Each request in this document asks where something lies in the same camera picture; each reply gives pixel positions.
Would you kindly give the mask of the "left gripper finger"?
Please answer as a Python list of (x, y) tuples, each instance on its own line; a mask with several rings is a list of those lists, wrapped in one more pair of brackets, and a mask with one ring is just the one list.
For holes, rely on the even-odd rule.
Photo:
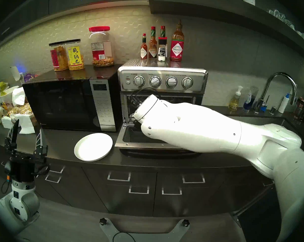
[(17, 135), (19, 128), (19, 120), (16, 120), (12, 128), (9, 130), (7, 137), (5, 138), (4, 148), (6, 150), (15, 150), (17, 148)]
[(47, 140), (43, 128), (40, 127), (36, 132), (35, 138), (35, 150), (33, 156), (35, 158), (45, 158), (48, 152)]

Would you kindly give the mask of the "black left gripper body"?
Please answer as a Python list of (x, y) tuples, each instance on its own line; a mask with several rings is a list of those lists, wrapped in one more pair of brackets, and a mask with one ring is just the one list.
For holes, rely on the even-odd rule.
[(16, 150), (5, 150), (10, 158), (5, 164), (5, 174), (17, 182), (33, 182), (36, 176), (47, 175), (47, 157), (35, 158)]

